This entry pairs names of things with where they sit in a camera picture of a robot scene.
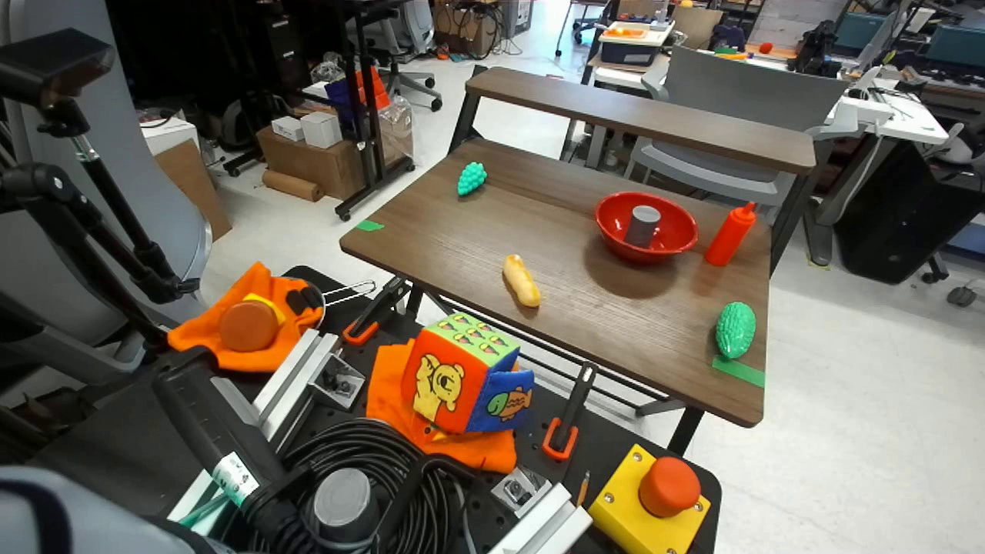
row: yellow toy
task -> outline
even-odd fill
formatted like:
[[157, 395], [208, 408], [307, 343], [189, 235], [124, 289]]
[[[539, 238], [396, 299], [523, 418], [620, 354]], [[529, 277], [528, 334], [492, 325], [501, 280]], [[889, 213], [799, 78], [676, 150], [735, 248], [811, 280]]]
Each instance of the yellow toy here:
[[542, 287], [535, 287], [535, 280], [519, 254], [504, 254], [501, 277], [510, 287], [516, 304], [523, 304], [529, 311], [542, 308]]
[[436, 408], [455, 411], [455, 401], [463, 398], [465, 370], [444, 366], [434, 354], [423, 356], [419, 366], [419, 391], [414, 395], [414, 408], [429, 421], [436, 421]]
[[644, 508], [640, 485], [650, 481], [656, 457], [640, 444], [628, 449], [610, 483], [596, 493], [588, 514], [622, 552], [631, 554], [686, 554], [703, 528], [710, 501], [698, 495], [697, 504], [676, 514], [656, 518]]

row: red button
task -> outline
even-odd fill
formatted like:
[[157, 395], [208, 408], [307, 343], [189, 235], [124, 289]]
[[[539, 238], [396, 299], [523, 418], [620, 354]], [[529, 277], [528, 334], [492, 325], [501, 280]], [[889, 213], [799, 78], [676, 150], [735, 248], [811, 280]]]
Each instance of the red button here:
[[640, 504], [656, 518], [673, 518], [676, 510], [698, 504], [698, 500], [698, 474], [680, 458], [653, 461], [640, 483]]

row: floor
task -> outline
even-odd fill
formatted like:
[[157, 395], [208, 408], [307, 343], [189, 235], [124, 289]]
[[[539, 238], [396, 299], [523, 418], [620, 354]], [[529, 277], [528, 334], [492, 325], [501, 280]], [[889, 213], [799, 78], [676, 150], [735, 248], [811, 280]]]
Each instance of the floor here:
[[[553, 61], [565, 3], [535, 3], [532, 30], [498, 50], [489, 65], [577, 78], [585, 50]], [[416, 107], [419, 172], [446, 155], [467, 61], [423, 61], [446, 98], [440, 114]], [[556, 156], [567, 121], [492, 106], [479, 132]], [[372, 216], [410, 180], [367, 204]], [[336, 200], [305, 204], [260, 188], [260, 168], [224, 182], [233, 230], [223, 238], [202, 275], [215, 299], [246, 264], [273, 271], [313, 264], [358, 282], [385, 275], [339, 252], [353, 223]], [[985, 264], [954, 262], [945, 287], [885, 287], [806, 262], [795, 238], [771, 289], [768, 418], [735, 428], [714, 414], [697, 434], [690, 458], [723, 483], [719, 554], [979, 554], [985, 552], [985, 303], [945, 304], [954, 282]], [[615, 421], [664, 444], [676, 414]]]

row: red bowl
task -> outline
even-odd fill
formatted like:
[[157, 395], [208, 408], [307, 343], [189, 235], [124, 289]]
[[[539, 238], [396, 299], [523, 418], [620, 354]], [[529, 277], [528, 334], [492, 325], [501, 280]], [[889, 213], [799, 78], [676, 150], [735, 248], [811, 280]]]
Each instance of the red bowl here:
[[[625, 244], [633, 206], [653, 206], [661, 216], [650, 246]], [[698, 244], [698, 223], [685, 206], [640, 191], [620, 191], [602, 197], [594, 206], [594, 225], [602, 230], [615, 254], [644, 264], [673, 259]]]

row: table top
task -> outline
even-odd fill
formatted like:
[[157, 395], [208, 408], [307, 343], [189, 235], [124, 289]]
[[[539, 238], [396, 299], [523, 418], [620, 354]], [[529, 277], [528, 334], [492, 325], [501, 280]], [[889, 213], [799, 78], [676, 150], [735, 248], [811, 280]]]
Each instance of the table top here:
[[[465, 164], [479, 160], [489, 182], [455, 197]], [[735, 424], [765, 418], [765, 391], [710, 370], [707, 332], [727, 303], [761, 318], [747, 366], [768, 363], [771, 230], [755, 228], [729, 267], [703, 262], [727, 210], [661, 197], [690, 210], [703, 241], [668, 264], [615, 259], [594, 228], [594, 206], [614, 191], [653, 191], [489, 143], [465, 143], [371, 218], [377, 235], [352, 230], [342, 248], [410, 277], [516, 329], [620, 370], [690, 407]], [[519, 311], [501, 282], [501, 262], [519, 252], [544, 303]]]
[[549, 114], [565, 114], [610, 129], [706, 148], [735, 160], [756, 160], [780, 172], [811, 172], [817, 166], [814, 140], [755, 121], [697, 112], [671, 102], [620, 96], [567, 80], [492, 67], [465, 82], [472, 96], [486, 96]]

